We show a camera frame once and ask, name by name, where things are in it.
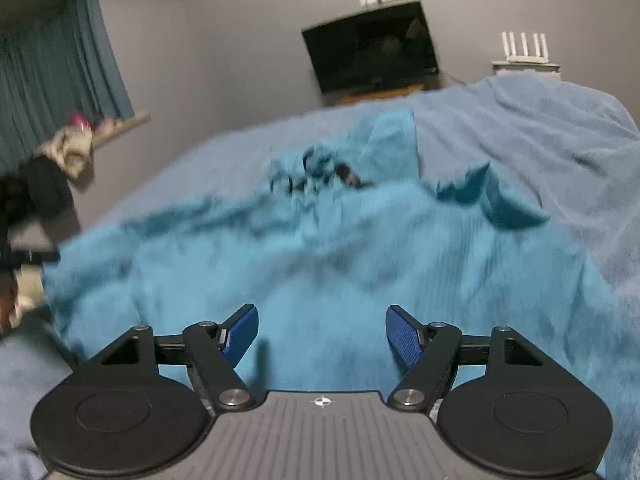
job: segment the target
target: gray wall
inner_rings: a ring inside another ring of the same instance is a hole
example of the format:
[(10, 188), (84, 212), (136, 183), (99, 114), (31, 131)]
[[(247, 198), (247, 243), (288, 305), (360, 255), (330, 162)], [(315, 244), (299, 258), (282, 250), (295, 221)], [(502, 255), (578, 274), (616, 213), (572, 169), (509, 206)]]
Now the gray wall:
[[(422, 0), (441, 67), (468, 82), (504, 57), (502, 30), (546, 32), (562, 77), (617, 96), (640, 122), (640, 0)], [(358, 0), (184, 0), (210, 77), (242, 126), (321, 105), (300, 30)]]
[[(119, 199), (164, 168), (177, 155), (223, 128), (214, 79), (201, 70), (180, 0), (100, 0), (111, 46), (134, 110), (152, 121), (95, 152), (95, 179), (72, 187), (79, 224), (90, 226)], [(30, 244), (73, 232), (74, 219), (32, 224), (14, 234)]]

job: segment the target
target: black tv screen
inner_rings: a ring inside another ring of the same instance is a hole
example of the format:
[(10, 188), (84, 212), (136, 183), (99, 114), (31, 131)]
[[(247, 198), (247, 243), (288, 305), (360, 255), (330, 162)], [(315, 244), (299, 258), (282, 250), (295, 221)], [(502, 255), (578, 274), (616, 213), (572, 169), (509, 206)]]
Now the black tv screen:
[(323, 93), (438, 72), (420, 2), (366, 10), (302, 31)]

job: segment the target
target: curtain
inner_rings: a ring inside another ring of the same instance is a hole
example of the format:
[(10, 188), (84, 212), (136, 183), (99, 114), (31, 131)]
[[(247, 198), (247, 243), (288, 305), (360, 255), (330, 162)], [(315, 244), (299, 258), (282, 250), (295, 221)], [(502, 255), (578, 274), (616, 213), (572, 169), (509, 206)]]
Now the curtain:
[(133, 115), (98, 0), (69, 0), (49, 22), (0, 39), (0, 174), (30, 158), (73, 110), (92, 121)]

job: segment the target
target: silver bolt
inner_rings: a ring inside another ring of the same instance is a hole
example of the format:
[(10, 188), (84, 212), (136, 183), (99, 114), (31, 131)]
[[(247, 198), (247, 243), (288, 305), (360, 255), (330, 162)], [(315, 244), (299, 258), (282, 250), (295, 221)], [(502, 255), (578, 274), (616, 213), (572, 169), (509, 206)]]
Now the silver bolt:
[(405, 388), (394, 393), (394, 399), (403, 406), (416, 406), (423, 402), (424, 393), (413, 388)]
[(218, 400), (225, 406), (241, 406), (251, 400), (251, 396), (245, 390), (240, 388), (231, 388), (225, 390), (218, 396)]

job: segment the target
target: gray gripper base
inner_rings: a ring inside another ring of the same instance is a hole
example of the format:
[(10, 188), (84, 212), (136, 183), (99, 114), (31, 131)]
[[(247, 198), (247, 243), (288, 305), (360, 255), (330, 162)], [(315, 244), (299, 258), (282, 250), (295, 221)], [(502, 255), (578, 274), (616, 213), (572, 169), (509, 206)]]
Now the gray gripper base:
[[(221, 415), (189, 456), (149, 480), (488, 480), (447, 447), (421, 413), (386, 407), (377, 392), (270, 392)], [(49, 480), (66, 480), (53, 473)]]

